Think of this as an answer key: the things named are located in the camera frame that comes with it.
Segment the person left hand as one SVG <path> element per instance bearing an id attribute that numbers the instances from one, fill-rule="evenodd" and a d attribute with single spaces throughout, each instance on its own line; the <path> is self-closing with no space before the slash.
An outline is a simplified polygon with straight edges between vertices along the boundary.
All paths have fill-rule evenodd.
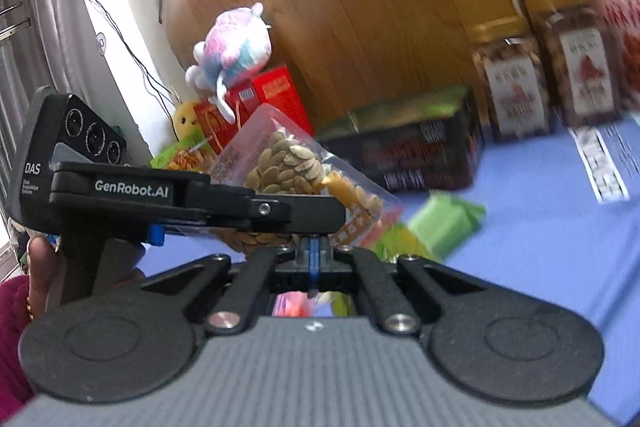
<path id="1" fill-rule="evenodd" d="M 26 253 L 29 269 L 27 311 L 35 320 L 46 313 L 52 286 L 62 270 L 62 256 L 43 236 L 29 239 Z"/>

